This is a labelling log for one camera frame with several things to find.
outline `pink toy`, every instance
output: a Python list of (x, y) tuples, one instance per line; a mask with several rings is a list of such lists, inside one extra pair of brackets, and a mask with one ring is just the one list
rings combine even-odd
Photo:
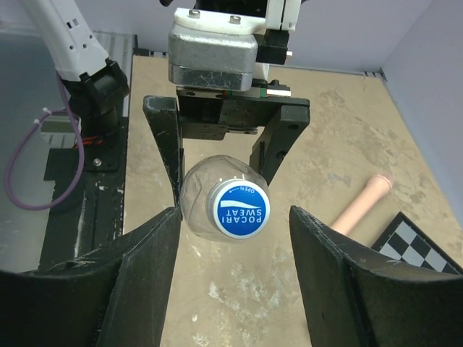
[(343, 235), (347, 235), (368, 211), (388, 194), (393, 185), (391, 175), (374, 175), (363, 191), (349, 205), (349, 207), (336, 219), (331, 228)]

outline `bottle cap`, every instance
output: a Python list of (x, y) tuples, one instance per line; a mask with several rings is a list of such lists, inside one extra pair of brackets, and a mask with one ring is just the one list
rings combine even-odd
[(209, 221), (219, 231), (233, 239), (248, 239), (267, 224), (270, 201), (257, 184), (228, 179), (212, 188), (206, 211)]

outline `clear plastic bottle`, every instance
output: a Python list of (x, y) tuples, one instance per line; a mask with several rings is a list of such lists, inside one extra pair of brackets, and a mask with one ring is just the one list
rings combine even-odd
[(270, 216), (265, 179), (227, 155), (200, 161), (185, 176), (180, 207), (190, 230), (212, 241), (258, 234)]

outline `wooden table surface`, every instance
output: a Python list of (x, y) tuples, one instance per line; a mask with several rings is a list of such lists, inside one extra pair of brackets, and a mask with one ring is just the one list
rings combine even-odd
[[(142, 111), (146, 95), (175, 96), (167, 64), (162, 58), (134, 60), (125, 231), (173, 205)], [(402, 211), (463, 265), (463, 233), (380, 79), (276, 67), (271, 78), (310, 100), (310, 126), (271, 184), (271, 219), (262, 233), (243, 244), (218, 244), (182, 226), (164, 347), (310, 346), (289, 208), (303, 207), (329, 225), (379, 172), (392, 173), (395, 186), (351, 237), (370, 246)], [(228, 134), (221, 142), (185, 140), (186, 169), (219, 153), (247, 162), (256, 139)]]

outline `checkered board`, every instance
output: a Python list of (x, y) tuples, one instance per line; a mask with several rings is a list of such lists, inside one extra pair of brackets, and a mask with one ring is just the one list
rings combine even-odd
[(414, 266), (463, 275), (463, 269), (403, 213), (395, 217), (371, 248)]

